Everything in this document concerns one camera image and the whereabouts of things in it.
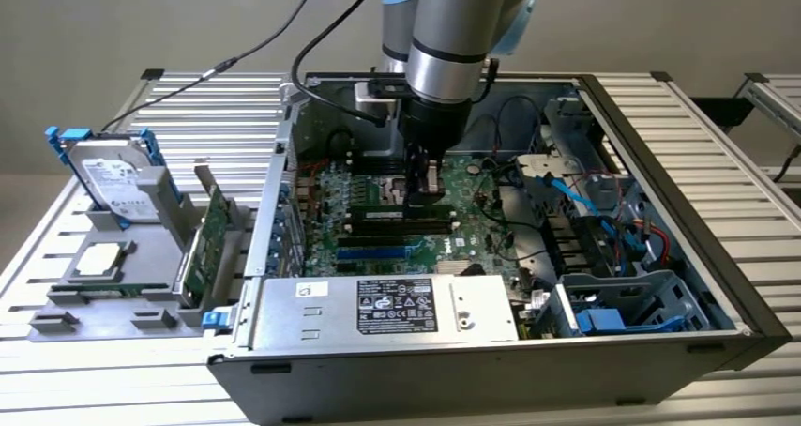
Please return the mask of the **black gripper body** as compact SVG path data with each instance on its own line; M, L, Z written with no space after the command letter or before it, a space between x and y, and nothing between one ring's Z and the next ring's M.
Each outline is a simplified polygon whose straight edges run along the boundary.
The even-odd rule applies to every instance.
M406 160L440 160L443 153L462 140L471 106L470 99L458 103L422 98L401 101L398 131Z

